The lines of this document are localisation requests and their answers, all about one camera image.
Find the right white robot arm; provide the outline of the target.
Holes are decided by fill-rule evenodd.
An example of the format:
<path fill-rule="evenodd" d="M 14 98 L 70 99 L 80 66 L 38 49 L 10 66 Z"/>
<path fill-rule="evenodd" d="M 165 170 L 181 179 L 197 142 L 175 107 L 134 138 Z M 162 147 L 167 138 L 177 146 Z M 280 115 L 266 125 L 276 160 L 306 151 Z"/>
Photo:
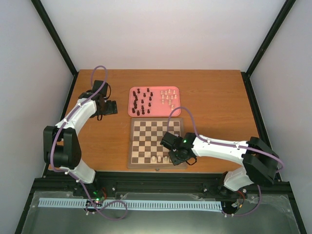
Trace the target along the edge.
<path fill-rule="evenodd" d="M 278 155 L 257 137 L 248 141 L 226 141 L 195 133 L 186 133 L 181 137 L 166 132 L 160 145 L 168 149 L 169 158 L 175 166 L 203 156 L 238 164 L 238 169 L 224 174 L 219 186 L 223 193 L 236 192 L 251 184 L 270 187 L 274 183 L 277 167 L 282 164 Z"/>

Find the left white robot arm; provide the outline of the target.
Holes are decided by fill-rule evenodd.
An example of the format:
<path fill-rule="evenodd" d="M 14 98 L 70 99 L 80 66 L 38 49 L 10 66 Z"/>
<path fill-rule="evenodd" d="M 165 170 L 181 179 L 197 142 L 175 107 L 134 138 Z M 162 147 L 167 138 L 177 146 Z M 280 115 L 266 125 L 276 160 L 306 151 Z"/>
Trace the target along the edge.
<path fill-rule="evenodd" d="M 85 183 L 84 190 L 90 196 L 101 192 L 101 183 L 96 181 L 96 172 L 82 159 L 78 134 L 88 119 L 117 114 L 117 103 L 109 100 L 111 86 L 101 80 L 93 88 L 82 93 L 69 114 L 54 126 L 43 130 L 44 161 L 55 169 L 71 174 L 77 181 Z"/>

